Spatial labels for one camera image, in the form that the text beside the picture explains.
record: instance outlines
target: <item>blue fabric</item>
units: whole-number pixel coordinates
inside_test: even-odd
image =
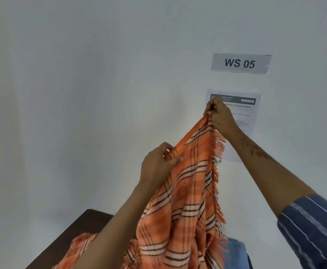
[[[327,200],[301,197],[283,209],[278,228],[303,268],[327,268]]]
[[[224,243],[224,246],[228,250],[224,253],[224,269],[249,269],[244,243],[228,238],[228,243]]]

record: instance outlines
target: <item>striped shirt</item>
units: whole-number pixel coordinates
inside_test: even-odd
[[[304,196],[283,209],[278,228],[303,268],[327,268],[327,200]]]

